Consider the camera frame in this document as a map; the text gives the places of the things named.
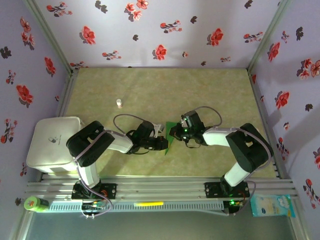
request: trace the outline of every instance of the white box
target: white box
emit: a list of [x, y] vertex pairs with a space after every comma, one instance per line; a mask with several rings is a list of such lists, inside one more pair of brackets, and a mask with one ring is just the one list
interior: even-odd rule
[[34, 129], [26, 164], [43, 173], [76, 170], [66, 143], [83, 127], [82, 121], [76, 116], [40, 120]]

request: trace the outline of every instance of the beige floor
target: beige floor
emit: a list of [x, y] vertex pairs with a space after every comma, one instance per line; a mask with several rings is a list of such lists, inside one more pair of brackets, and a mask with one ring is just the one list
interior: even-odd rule
[[[117, 108], [116, 99], [122, 99], [123, 108]], [[263, 132], [245, 69], [82, 68], [66, 115], [78, 116], [85, 124], [98, 120], [105, 128], [116, 130], [112, 120], [117, 114], [133, 114], [155, 124], [166, 124], [178, 122], [181, 114], [203, 105], [221, 113], [222, 127], [249, 122]], [[198, 114], [206, 126], [219, 121], [209, 109], [200, 109]], [[141, 123], [127, 116], [116, 122], [126, 132]], [[235, 162], [229, 147], [188, 149], [184, 142], [174, 140], [166, 156], [165, 151], [126, 155], [107, 150], [96, 164], [101, 177], [220, 177]], [[273, 178], [275, 172], [270, 165], [254, 176]]]

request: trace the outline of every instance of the green mat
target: green mat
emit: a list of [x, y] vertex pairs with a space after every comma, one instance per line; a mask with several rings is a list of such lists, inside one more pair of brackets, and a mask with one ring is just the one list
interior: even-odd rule
[[170, 136], [170, 135], [169, 135], [170, 129], [171, 129], [172, 127], [174, 127], [175, 125], [177, 125], [177, 123], [176, 123], [176, 122], [172, 122], [172, 121], [167, 121], [167, 122], [165, 123], [165, 138], [168, 140], [168, 148], [165, 150], [164, 155], [167, 154], [167, 152], [169, 151], [169, 148], [170, 148], [172, 142], [173, 142], [174, 139], [175, 139], [173, 136]]

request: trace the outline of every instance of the blue package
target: blue package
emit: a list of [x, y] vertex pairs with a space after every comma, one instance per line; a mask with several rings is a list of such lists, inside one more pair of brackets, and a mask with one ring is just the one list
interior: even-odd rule
[[290, 195], [254, 194], [250, 200], [254, 217], [288, 216], [295, 218]]

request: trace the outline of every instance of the black bracket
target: black bracket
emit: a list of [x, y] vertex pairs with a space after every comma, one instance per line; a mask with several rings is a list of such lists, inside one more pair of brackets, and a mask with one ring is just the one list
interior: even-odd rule
[[248, 184], [244, 181], [240, 182], [231, 191], [225, 192], [221, 188], [221, 182], [205, 182], [204, 192], [207, 199], [216, 198], [248, 198], [250, 197], [250, 192]]
[[[115, 183], [98, 183], [92, 190], [106, 196], [109, 199], [116, 199], [117, 184]], [[71, 199], [102, 199], [101, 197], [88, 191], [80, 182], [73, 186]]]

